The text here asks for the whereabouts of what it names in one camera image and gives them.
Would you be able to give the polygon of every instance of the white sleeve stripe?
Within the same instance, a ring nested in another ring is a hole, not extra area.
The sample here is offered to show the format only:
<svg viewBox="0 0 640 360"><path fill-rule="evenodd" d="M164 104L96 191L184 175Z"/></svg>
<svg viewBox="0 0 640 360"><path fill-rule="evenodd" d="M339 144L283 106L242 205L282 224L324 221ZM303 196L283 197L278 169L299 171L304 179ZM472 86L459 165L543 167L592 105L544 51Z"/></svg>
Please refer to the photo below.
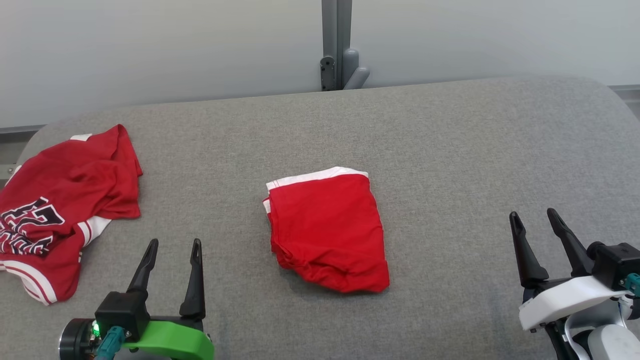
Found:
<svg viewBox="0 0 640 360"><path fill-rule="evenodd" d="M69 140L79 140L79 141L85 142L85 141L89 140L91 135L93 135L93 134L74 135L74 136L71 136L71 139L69 139Z"/></svg>
<svg viewBox="0 0 640 360"><path fill-rule="evenodd" d="M103 218L103 217L91 217L89 220L85 221L81 224L88 225L89 237L85 237L84 246L89 245L91 241L95 240L102 232L105 230L107 225L111 222L111 219Z"/></svg>
<svg viewBox="0 0 640 360"><path fill-rule="evenodd" d="M49 305L46 301L43 301L41 298L41 294L40 294L40 290L33 291L31 290L31 286L28 286L27 283L24 281L24 278L22 279L22 287L24 288L24 291L27 292L27 294L29 294L30 297L33 297L34 299L36 299L37 301L45 304L45 305Z"/></svg>
<svg viewBox="0 0 640 360"><path fill-rule="evenodd" d="M303 183L305 181L322 180L322 179L329 179L330 177L336 177L340 175L356 175L356 174L369 177L369 173L364 171L357 171L357 170L353 170L352 168L346 168L346 167L332 167L322 171L311 172L309 174L283 177L282 179L278 179L270 183L267 183L267 189L271 191L281 186L286 186L286 185L291 185L296 183Z"/></svg>
<svg viewBox="0 0 640 360"><path fill-rule="evenodd" d="M89 233L89 226L86 224L86 221L83 221L78 223L78 227L80 228L80 230L82 230L82 234L84 235L83 246L86 246L86 244L88 244L89 240L91 239L91 234Z"/></svg>
<svg viewBox="0 0 640 360"><path fill-rule="evenodd" d="M27 265L21 263L16 260L4 260L0 261L3 263L5 270L12 274L18 275L24 281L27 281L31 285L31 289L42 289L42 300L48 304L52 304L58 301L56 297L56 292L53 290L51 283L49 280L39 272L36 268L31 265Z"/></svg>
<svg viewBox="0 0 640 360"><path fill-rule="evenodd" d="M262 205L264 205L264 209L267 211L267 214L271 212L271 201L269 201L269 199L263 201Z"/></svg>
<svg viewBox="0 0 640 360"><path fill-rule="evenodd" d="M11 181L11 179L13 179L13 177L16 175L16 173L18 172L18 170L20 170L20 168L22 167L22 165L18 165L14 170L13 170L13 174L11 174L11 176L9 177L9 180L6 181L6 183L4 184L5 186L9 183L9 181Z"/></svg>

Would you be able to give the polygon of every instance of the red jersey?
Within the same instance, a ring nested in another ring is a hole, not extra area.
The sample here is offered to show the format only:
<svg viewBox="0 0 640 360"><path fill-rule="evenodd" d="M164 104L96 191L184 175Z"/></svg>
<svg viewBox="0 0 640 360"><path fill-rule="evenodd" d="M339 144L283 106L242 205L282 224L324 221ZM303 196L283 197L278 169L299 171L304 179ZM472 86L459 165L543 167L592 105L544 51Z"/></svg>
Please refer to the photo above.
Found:
<svg viewBox="0 0 640 360"><path fill-rule="evenodd" d="M69 299L81 250L111 220L137 218L142 169L122 125L76 135L18 167L0 192L0 270L44 304Z"/></svg>

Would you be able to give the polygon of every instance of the wall mount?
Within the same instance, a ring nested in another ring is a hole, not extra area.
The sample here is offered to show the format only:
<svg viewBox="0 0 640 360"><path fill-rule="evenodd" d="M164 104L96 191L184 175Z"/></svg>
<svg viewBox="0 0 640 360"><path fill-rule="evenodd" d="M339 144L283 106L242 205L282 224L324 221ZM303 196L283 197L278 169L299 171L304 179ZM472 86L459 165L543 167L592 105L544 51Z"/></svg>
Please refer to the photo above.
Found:
<svg viewBox="0 0 640 360"><path fill-rule="evenodd" d="M322 91L362 88L371 73L368 67L360 66L360 54L350 47L352 4L352 0L322 0Z"/></svg>

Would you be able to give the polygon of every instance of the clothing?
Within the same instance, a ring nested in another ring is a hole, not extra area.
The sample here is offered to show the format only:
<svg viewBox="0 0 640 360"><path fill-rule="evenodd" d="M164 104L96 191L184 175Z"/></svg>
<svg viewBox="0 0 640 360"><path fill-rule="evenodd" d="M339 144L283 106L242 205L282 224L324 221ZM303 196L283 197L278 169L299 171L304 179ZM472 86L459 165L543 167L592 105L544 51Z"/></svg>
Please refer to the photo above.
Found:
<svg viewBox="0 0 640 360"><path fill-rule="evenodd" d="M369 175L334 167L267 184L271 251L282 268L340 292L389 286L383 229Z"/></svg>
<svg viewBox="0 0 640 360"><path fill-rule="evenodd" d="M126 129L73 136L23 166L0 192L0 270L44 304L76 291L81 249L111 220L137 218L142 169Z"/></svg>

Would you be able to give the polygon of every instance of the gray fabric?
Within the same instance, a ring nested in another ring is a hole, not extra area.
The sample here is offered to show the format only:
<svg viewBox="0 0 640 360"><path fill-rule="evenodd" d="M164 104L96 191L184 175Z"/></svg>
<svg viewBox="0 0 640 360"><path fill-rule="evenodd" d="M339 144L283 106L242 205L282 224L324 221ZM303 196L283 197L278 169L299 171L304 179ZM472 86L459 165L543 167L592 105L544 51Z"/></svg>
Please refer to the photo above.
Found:
<svg viewBox="0 0 640 360"><path fill-rule="evenodd" d="M509 212L552 277L570 267L547 207L585 244L640 247L640 123L587 79L123 108L48 125L20 161L117 123L145 172L142 217L112 222L86 249L65 303L44 307L0 274L3 359L53 359L64 325L125 290L153 237L147 304L156 315L177 314L191 242L202 239L205 328L218 359L555 359L545 334L520 328ZM334 165L370 173L391 276L382 294L304 283L269 251L264 184Z"/></svg>

